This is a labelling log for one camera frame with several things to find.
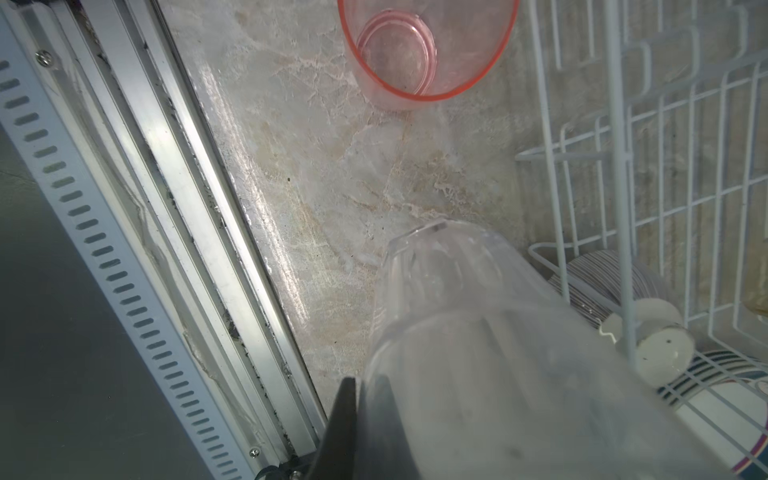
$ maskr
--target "transparent container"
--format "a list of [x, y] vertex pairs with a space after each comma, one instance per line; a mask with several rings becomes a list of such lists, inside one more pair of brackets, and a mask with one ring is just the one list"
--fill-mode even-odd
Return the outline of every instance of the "transparent container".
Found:
[[728, 478], [496, 233], [393, 240], [362, 379], [356, 477]]
[[460, 94], [501, 56], [519, 0], [338, 0], [347, 60], [387, 110]]

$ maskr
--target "red cup rim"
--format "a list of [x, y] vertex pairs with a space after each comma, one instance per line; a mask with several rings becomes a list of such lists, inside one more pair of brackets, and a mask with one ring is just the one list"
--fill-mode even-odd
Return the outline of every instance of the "red cup rim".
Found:
[[339, 5], [339, 17], [341, 18], [341, 28], [344, 31], [344, 37], [346, 38], [346, 43], [349, 46], [349, 48], [352, 50], [353, 54], [355, 55], [355, 58], [357, 59], [357, 62], [362, 66], [362, 69], [366, 71], [368, 76], [373, 78], [373, 80], [379, 84], [380, 87], [383, 87], [385, 90], [387, 90], [389, 93], [394, 94], [400, 98], [407, 98], [409, 100], [414, 101], [439, 101], [439, 100], [445, 100], [446, 98], [455, 97], [456, 95], [467, 91], [469, 88], [472, 87], [472, 85], [476, 84], [478, 81], [480, 81], [481, 78], [485, 76], [485, 74], [488, 73], [489, 70], [491, 70], [491, 67], [496, 63], [499, 57], [502, 56], [502, 52], [507, 46], [507, 42], [509, 42], [509, 35], [512, 34], [512, 26], [515, 24], [515, 19], [518, 17], [518, 6], [520, 5], [520, 0], [513, 0], [515, 3], [515, 7], [512, 9], [512, 16], [509, 19], [509, 26], [507, 27], [507, 31], [504, 33], [504, 38], [502, 39], [501, 43], [499, 43], [498, 48], [496, 49], [496, 53], [493, 54], [493, 57], [491, 58], [491, 61], [478, 73], [475, 77], [469, 79], [468, 81], [464, 82], [463, 84], [460, 84], [458, 87], [454, 88], [453, 90], [447, 91], [444, 94], [438, 94], [438, 95], [414, 95], [410, 94], [408, 92], [404, 92], [402, 90], [398, 90], [397, 88], [394, 88], [390, 84], [386, 83], [384, 80], [379, 78], [379, 76], [375, 73], [373, 73], [373, 70], [365, 63], [365, 61], [362, 59], [362, 55], [359, 51], [357, 51], [357, 46], [355, 45], [355, 42], [352, 40], [352, 34], [349, 33], [349, 27], [346, 24], [346, 13], [344, 12], [344, 0], [337, 0]]

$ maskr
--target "white metal wire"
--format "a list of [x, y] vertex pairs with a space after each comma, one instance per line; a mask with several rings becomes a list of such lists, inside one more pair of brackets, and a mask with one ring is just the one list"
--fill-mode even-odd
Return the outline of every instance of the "white metal wire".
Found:
[[[747, 284], [746, 281], [750, 262], [754, 262], [756, 255], [753, 244], [756, 235], [762, 235], [758, 238], [761, 243], [768, 239], [768, 162], [758, 157], [762, 163], [756, 169], [756, 144], [768, 144], [765, 140], [768, 138], [768, 124], [761, 124], [760, 117], [760, 87], [763, 79], [768, 76], [768, 69], [763, 70], [763, 64], [768, 58], [768, 40], [760, 44], [759, 38], [755, 40], [751, 36], [755, 31], [763, 29], [764, 23], [755, 25], [760, 21], [756, 20], [760, 18], [757, 11], [768, 8], [768, 2], [723, 0], [715, 4], [697, 0], [604, 0], [597, 3], [594, 0], [581, 0], [577, 4], [582, 8], [580, 15], [585, 17], [586, 29], [578, 34], [585, 35], [581, 40], [586, 44], [586, 53], [580, 58], [568, 58], [563, 42], [572, 42], [574, 39], [564, 29], [568, 28], [568, 20], [572, 21], [573, 18], [562, 16], [564, 8], [567, 8], [565, 1], [528, 1], [544, 144], [521, 152], [517, 155], [517, 161], [546, 164], [555, 237], [555, 242], [531, 245], [529, 253], [562, 279], [566, 279], [566, 282], [562, 282], [564, 286], [570, 283], [571, 288], [586, 293], [627, 319], [624, 322], [624, 338], [627, 345], [632, 346], [629, 350], [634, 352], [631, 261], [652, 246], [655, 257], [647, 262], [660, 275], [678, 279], [681, 314], [686, 327], [697, 337], [697, 346], [702, 349], [733, 351], [743, 361], [742, 364], [746, 362], [754, 369], [765, 371], [765, 364], [755, 360], [755, 357], [768, 360], [768, 321], [742, 308], [742, 301], [755, 293], [765, 294], [757, 290], [765, 289], [768, 283], [768, 279], [764, 278], [768, 270], [765, 266], [760, 272], [760, 285], [756, 286], [754, 281]], [[542, 15], [542, 18], [551, 19], [551, 24], [543, 25], [544, 28], [539, 25], [540, 9], [548, 9], [548, 14]], [[598, 37], [600, 15], [604, 29], [602, 45]], [[730, 29], [722, 29], [723, 24], [728, 24]], [[720, 31], [727, 33], [717, 39], [720, 43], [716, 47], [725, 45], [728, 48], [722, 49], [728, 51], [732, 45], [733, 54], [712, 60], [712, 50], [717, 48], [705, 42], [712, 41], [713, 33]], [[676, 41], [680, 45], [687, 45], [690, 51], [690, 55], [678, 59], [685, 75], [673, 75], [669, 80], [666, 75], [662, 75], [659, 79], [658, 57], [663, 55], [659, 50], [669, 48]], [[632, 55], [637, 58], [637, 65], [631, 77], [628, 77], [627, 60]], [[570, 75], [600, 63], [606, 68], [605, 87], [608, 96], [605, 106], [594, 111], [577, 112], [576, 120], [573, 112], [563, 115], [550, 112], [549, 105], [553, 102], [550, 101], [548, 91], [548, 75]], [[625, 81], [627, 84], [636, 84], [637, 91], [625, 88], [622, 85]], [[737, 94], [746, 99], [748, 106], [743, 112], [734, 103]], [[708, 113], [705, 108], [713, 101], [717, 103], [717, 117], [707, 117], [714, 129], [713, 134], [707, 137], [703, 131], [705, 127], [702, 117]], [[678, 155], [679, 158], [671, 159], [668, 151], [676, 147], [676, 133], [670, 132], [669, 125], [675, 118], [683, 118], [687, 122], [687, 126], [681, 129], [684, 138], [679, 141], [681, 146], [685, 145], [687, 152]], [[551, 131], [558, 127], [559, 138], [554, 141]], [[648, 142], [650, 146], [639, 143], [645, 134], [641, 135], [637, 131], [643, 128], [656, 136]], [[730, 138], [734, 128], [741, 135], [737, 141], [738, 148], [743, 148], [737, 150], [736, 154], [733, 152], [734, 142]], [[707, 161], [712, 161], [712, 164], [704, 163], [701, 149], [705, 143], [707, 148], [711, 147], [712, 153]], [[638, 151], [643, 151], [645, 158], [653, 156], [654, 159], [646, 163], [647, 168], [652, 165], [655, 173], [651, 170], [642, 172], [642, 175], [638, 173], [638, 160], [635, 158]], [[672, 160], [678, 164], [670, 165]], [[738, 182], [735, 183], [728, 181], [727, 170], [737, 161], [742, 170], [737, 171], [735, 177]], [[580, 188], [579, 182], [584, 181], [583, 172], [589, 171], [585, 168], [590, 166], [594, 167], [589, 174], [594, 175], [597, 188]], [[605, 174], [606, 168], [609, 168], [611, 175]], [[678, 168], [685, 170], [685, 176], [675, 180], [668, 171], [676, 173]], [[648, 171], [651, 171], [654, 178], [649, 185], [644, 185], [642, 182], [648, 179]], [[638, 175], [644, 175], [645, 180], [641, 180]], [[713, 176], [713, 185], [707, 185], [712, 187], [711, 191], [699, 192], [702, 190], [699, 185], [702, 175]], [[560, 194], [560, 185], [565, 187], [564, 196]], [[682, 204], [674, 204], [674, 194], [669, 196], [674, 189], [685, 189]], [[760, 198], [756, 192], [761, 192], [766, 198], [766, 206], [760, 210], [758, 221], [754, 213], [750, 215], [753, 198]], [[597, 205], [593, 205], [595, 208], [577, 207], [585, 203], [584, 195], [597, 197]], [[739, 202], [729, 203], [728, 199], [738, 199]], [[568, 213], [569, 230], [564, 229], [561, 215], [563, 209]], [[702, 209], [711, 212], [711, 218], [702, 220]], [[609, 210], [614, 213], [613, 225], [609, 224]], [[730, 218], [737, 219], [736, 226], [727, 222]], [[589, 227], [589, 231], [584, 232], [585, 224], [598, 227]], [[684, 239], [668, 241], [670, 235], [676, 235], [675, 227], [682, 225]], [[649, 229], [653, 233], [645, 234]], [[728, 239], [735, 237], [735, 244], [727, 241], [726, 236]], [[702, 243], [705, 237], [709, 243]], [[600, 296], [579, 279], [569, 278], [564, 265], [568, 257], [606, 248], [617, 248], [620, 254], [620, 306]], [[760, 248], [757, 256], [768, 263], [768, 249]], [[548, 261], [551, 258], [548, 251], [552, 250], [557, 254], [558, 265]], [[672, 255], [677, 260], [680, 260], [680, 255], [683, 258], [681, 261], [670, 261]], [[568, 290], [563, 289], [563, 292], [567, 300]], [[697, 359], [702, 359], [712, 368], [712, 372], [720, 374], [719, 379], [736, 382], [768, 402], [764, 392], [716, 361], [702, 354], [697, 354]], [[629, 360], [631, 364], [634, 363], [632, 355]], [[756, 432], [768, 435], [765, 425], [759, 424], [718, 394], [706, 380], [690, 372], [685, 372], [682, 378], [688, 378], [689, 385], [695, 384], [731, 408]], [[664, 387], [664, 392], [671, 393], [677, 399], [677, 406], [687, 406], [714, 431], [733, 443], [753, 465], [768, 474], [768, 462], [764, 462], [764, 458], [763, 461], [756, 458], [715, 421], [694, 408], [689, 402], [690, 398], [675, 391], [672, 385]]]

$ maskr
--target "dish rack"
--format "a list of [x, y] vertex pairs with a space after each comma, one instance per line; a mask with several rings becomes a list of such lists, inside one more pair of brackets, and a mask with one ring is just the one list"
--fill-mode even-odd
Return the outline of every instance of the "dish rack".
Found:
[[[527, 10], [543, 145], [516, 160], [546, 165], [554, 218], [554, 242], [535, 243], [529, 254], [568, 279], [566, 301], [570, 283], [628, 319], [632, 366], [636, 258], [677, 292], [699, 351], [730, 350], [764, 371], [768, 322], [745, 302], [765, 294], [768, 270], [768, 106], [760, 103], [768, 3], [528, 0]], [[584, 85], [594, 95], [573, 101], [570, 86]], [[605, 92], [607, 103], [595, 100]], [[568, 278], [567, 260], [599, 249], [619, 252], [621, 306]], [[768, 401], [709, 356], [697, 353], [694, 362]], [[768, 435], [711, 385], [684, 377]], [[671, 387], [660, 394], [688, 406], [768, 475], [758, 451]]]

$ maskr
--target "glass cup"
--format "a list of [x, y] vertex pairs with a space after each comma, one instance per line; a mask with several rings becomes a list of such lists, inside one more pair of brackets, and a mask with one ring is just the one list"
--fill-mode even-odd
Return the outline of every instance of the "glass cup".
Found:
[[413, 110], [478, 82], [501, 56], [519, 0], [338, 0], [362, 94]]

